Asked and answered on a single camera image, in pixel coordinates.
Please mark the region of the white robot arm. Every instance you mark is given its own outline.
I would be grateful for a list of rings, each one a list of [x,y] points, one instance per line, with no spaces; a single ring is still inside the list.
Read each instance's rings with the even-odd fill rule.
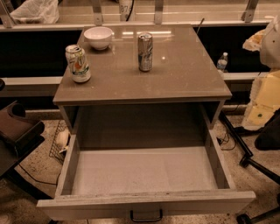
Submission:
[[[259,130],[280,109],[280,16],[246,39],[242,48],[258,51],[261,63],[269,68],[254,79],[241,123],[246,130]]]

